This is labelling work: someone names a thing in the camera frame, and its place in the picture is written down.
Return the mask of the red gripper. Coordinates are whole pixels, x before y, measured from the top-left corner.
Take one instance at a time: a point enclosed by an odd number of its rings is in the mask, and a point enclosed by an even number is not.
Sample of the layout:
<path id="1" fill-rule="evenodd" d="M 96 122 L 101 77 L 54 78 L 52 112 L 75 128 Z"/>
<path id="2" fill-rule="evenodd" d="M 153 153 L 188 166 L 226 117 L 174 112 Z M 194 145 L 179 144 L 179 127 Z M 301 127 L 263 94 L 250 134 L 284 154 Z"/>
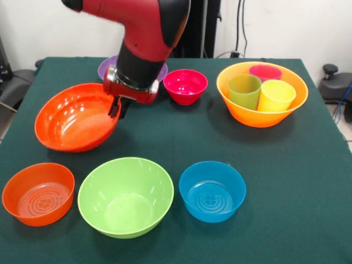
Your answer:
<path id="1" fill-rule="evenodd" d="M 159 90 L 159 81 L 154 80 L 152 85 L 146 89 L 137 89 L 118 78 L 116 67 L 108 67 L 104 76 L 103 90 L 106 94 L 114 96 L 108 115 L 115 118 L 120 110 L 120 119 L 123 119 L 131 100 L 144 105 L 149 105 L 155 100 Z"/>

